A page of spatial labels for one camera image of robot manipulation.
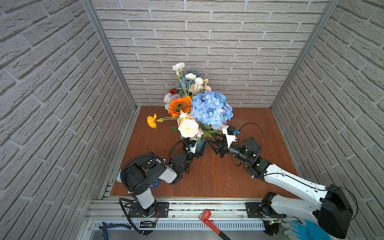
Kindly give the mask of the teal ceramic vase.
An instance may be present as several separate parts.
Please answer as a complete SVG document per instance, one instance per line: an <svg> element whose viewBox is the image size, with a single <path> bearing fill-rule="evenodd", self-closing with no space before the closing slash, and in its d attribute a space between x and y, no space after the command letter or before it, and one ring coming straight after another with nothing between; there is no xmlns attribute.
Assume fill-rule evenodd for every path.
<svg viewBox="0 0 384 240"><path fill-rule="evenodd" d="M197 143L197 149L199 150L200 148L202 147L205 147L206 146L206 139L205 138L202 138L199 143Z"/></svg>

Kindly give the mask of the blue hydrangea flower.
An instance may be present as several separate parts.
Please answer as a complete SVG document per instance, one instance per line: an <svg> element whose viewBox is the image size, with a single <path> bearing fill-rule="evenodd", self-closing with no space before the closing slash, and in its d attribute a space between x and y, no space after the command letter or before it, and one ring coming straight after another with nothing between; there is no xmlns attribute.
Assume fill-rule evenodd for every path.
<svg viewBox="0 0 384 240"><path fill-rule="evenodd" d="M194 138L203 137L203 132L208 136L221 134L223 127L234 116L233 107L227 103L226 96L219 92L198 93L192 98L191 107L190 116L199 126L193 127Z"/></svg>

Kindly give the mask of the yellow orange poppy stem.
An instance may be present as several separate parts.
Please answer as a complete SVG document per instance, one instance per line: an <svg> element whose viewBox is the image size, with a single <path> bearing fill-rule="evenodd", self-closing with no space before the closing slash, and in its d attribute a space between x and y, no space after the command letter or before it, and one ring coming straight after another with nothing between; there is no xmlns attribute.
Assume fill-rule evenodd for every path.
<svg viewBox="0 0 384 240"><path fill-rule="evenodd" d="M157 119L157 114L154 114L153 116L148 116L147 117L147 124L148 124L148 126L150 128L156 129L157 128L157 123L163 123L164 121L169 121L169 120L176 120L176 118L165 117L165 118Z"/></svg>

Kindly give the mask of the orange flower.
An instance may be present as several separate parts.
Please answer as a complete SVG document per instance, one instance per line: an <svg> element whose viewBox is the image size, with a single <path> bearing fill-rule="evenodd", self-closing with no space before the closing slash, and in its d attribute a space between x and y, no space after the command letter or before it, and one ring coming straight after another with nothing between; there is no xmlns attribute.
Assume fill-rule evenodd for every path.
<svg viewBox="0 0 384 240"><path fill-rule="evenodd" d="M190 113L191 112L191 97L186 96L184 98L178 98L171 100L168 113L173 117L178 117L182 112Z"/></svg>

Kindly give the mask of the pink lilac flower bouquet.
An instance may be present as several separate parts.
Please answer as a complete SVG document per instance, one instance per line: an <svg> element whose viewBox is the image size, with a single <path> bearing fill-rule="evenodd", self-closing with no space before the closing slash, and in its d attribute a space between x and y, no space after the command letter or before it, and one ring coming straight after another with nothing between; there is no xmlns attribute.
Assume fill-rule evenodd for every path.
<svg viewBox="0 0 384 240"><path fill-rule="evenodd" d="M179 98L181 98L179 94L172 95L171 93L167 93L163 99L163 102L165 103L165 109L168 111L170 109L171 101Z"/></svg>

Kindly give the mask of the red gerbera flower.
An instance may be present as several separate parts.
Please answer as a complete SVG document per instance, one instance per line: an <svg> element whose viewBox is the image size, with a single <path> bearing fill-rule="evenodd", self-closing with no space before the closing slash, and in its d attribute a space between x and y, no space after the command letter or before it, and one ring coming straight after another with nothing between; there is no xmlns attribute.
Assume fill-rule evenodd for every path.
<svg viewBox="0 0 384 240"><path fill-rule="evenodd" d="M173 96L173 95L176 95L178 93L178 90L177 89L171 89L169 91L169 93Z"/></svg>

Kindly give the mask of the pale blue rose bunch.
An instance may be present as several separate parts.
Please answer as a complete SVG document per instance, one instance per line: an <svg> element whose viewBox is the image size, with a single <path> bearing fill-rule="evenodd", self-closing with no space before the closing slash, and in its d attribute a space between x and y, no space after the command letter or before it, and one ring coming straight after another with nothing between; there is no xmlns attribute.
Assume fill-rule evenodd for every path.
<svg viewBox="0 0 384 240"><path fill-rule="evenodd" d="M188 90L189 87L192 84L194 84L195 80L187 79L187 77L186 77L187 74L193 74L196 77L200 77L200 74L197 71L195 71L195 70L188 70L186 73L183 73L181 79L178 80L177 85L176 85L176 89L177 90L181 90L181 91L183 91L184 89Z"/></svg>

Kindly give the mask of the white green mixed bouquet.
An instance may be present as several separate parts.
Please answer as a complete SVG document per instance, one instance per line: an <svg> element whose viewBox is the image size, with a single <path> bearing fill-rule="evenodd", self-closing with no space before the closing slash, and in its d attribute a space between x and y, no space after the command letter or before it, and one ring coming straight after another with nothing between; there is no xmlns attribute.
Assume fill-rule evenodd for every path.
<svg viewBox="0 0 384 240"><path fill-rule="evenodd" d="M177 122L175 131L179 132L181 137L195 140L197 142L204 138L204 131L198 121L189 113L181 112L181 114L172 118Z"/></svg>

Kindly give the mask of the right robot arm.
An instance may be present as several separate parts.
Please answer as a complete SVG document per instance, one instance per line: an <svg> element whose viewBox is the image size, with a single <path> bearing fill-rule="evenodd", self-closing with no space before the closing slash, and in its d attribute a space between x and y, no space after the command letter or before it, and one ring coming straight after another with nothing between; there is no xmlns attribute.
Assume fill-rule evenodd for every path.
<svg viewBox="0 0 384 240"><path fill-rule="evenodd" d="M228 154L248 163L246 172L252 178L276 185L297 196L296 199L290 199L274 193L267 194L265 204L276 214L311 221L335 238L346 238L354 211L342 187L333 184L326 187L283 170L261 157L262 148L253 138L246 139L241 146L228 141L226 136L222 141L208 140L207 144L220 157Z"/></svg>

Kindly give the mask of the dark blue oval dish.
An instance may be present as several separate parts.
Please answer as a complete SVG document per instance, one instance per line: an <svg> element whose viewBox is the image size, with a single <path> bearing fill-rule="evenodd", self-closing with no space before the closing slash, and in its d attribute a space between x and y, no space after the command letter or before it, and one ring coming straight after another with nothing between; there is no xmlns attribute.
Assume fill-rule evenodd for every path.
<svg viewBox="0 0 384 240"><path fill-rule="evenodd" d="M151 189L155 189L159 186L160 184L160 179L157 179L152 185L151 185Z"/></svg>

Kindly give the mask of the red pipe wrench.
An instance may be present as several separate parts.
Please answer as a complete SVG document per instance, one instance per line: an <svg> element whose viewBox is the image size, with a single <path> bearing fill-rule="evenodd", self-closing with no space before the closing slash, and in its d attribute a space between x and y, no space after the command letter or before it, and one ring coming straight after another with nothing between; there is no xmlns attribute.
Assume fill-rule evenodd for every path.
<svg viewBox="0 0 384 240"><path fill-rule="evenodd" d="M231 240L224 232L220 231L215 225L214 222L210 220L212 213L210 210L206 209L200 215L200 220L211 230L213 230L221 239Z"/></svg>

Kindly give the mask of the blue work glove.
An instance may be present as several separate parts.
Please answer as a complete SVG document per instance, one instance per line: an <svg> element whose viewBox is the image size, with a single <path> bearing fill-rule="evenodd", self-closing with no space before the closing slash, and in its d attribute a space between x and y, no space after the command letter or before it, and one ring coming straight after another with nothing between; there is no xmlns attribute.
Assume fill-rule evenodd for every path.
<svg viewBox="0 0 384 240"><path fill-rule="evenodd" d="M316 224L298 219L297 221L282 222L281 227L284 228L284 235L290 240L330 240L329 234Z"/></svg>

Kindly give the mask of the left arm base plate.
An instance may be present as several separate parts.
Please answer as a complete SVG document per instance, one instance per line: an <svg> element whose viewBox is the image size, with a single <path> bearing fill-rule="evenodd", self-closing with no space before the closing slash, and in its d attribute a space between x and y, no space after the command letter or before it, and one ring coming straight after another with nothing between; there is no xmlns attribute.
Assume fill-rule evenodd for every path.
<svg viewBox="0 0 384 240"><path fill-rule="evenodd" d="M167 218L169 213L169 202L155 202L147 209L144 209L140 203L132 203L129 206L130 218Z"/></svg>

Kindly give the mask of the aluminium frame rail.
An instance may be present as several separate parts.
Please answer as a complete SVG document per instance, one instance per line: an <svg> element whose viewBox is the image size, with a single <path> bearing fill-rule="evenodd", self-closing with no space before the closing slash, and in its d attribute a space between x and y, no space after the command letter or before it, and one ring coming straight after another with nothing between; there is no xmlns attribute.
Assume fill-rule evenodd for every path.
<svg viewBox="0 0 384 240"><path fill-rule="evenodd" d="M274 196L273 200L218 198L159 198L155 212L145 217L138 203L122 210L117 198L92 201L76 240L89 240L92 232L106 223L116 231L130 236L151 237L159 231L209 231L202 221L204 211L208 220L220 231L265 231L282 220L319 222L313 212L319 204L300 199Z"/></svg>

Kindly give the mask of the blue handled pliers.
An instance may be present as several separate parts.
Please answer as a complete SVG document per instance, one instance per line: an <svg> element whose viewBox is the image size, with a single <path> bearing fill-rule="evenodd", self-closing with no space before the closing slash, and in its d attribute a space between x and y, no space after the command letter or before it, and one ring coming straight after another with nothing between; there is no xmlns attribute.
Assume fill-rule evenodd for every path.
<svg viewBox="0 0 384 240"><path fill-rule="evenodd" d="M127 230L131 230L132 227L128 224L107 224L105 222L102 222L102 225L99 226L99 229L103 231L103 234L102 236L104 237L104 240L108 240L109 237L108 237L108 232L107 230L108 229L115 229L115 228L124 228L124 229L127 229Z"/></svg>

